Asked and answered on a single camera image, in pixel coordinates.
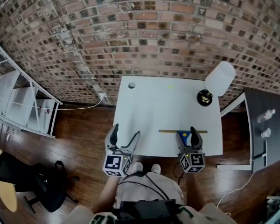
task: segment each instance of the black lamp base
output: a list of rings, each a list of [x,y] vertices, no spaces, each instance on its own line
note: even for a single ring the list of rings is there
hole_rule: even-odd
[[[213,101],[213,95],[208,90],[199,91],[197,101],[202,106],[209,106]]]

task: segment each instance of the gray table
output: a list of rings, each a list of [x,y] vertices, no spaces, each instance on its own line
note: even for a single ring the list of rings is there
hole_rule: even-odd
[[[249,165],[217,165],[219,169],[252,170],[256,172],[280,160],[280,95],[246,88],[235,101],[221,111],[221,117],[245,102],[250,132]],[[275,109],[273,117],[257,123],[257,117],[268,109]],[[263,139],[261,133],[270,128],[272,134]]]

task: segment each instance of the person's arm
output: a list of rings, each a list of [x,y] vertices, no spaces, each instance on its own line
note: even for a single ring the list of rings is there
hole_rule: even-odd
[[[187,187],[187,205],[194,208],[196,211],[200,211],[206,203],[198,187],[195,174],[185,173],[185,175]]]
[[[94,214],[112,210],[119,181],[120,177],[108,177],[97,203],[92,208]]]

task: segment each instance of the office chair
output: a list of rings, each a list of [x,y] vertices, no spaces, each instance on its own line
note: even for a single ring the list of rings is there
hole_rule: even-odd
[[[74,176],[72,182],[80,178]],[[32,205],[40,202],[49,212],[54,212],[61,207],[66,197],[78,204],[78,200],[67,194],[66,189],[70,184],[65,167],[57,161],[53,168],[48,168],[40,163],[33,166],[27,165],[11,154],[3,152],[0,155],[0,181],[15,185],[16,192],[33,191],[36,197],[25,203],[31,213],[35,214]]]

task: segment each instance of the hole in table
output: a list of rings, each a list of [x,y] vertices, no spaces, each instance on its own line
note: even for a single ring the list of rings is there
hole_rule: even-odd
[[[129,85],[128,85],[128,87],[130,88],[130,89],[134,89],[135,88],[135,83],[134,82],[131,82],[131,83],[129,83]]]

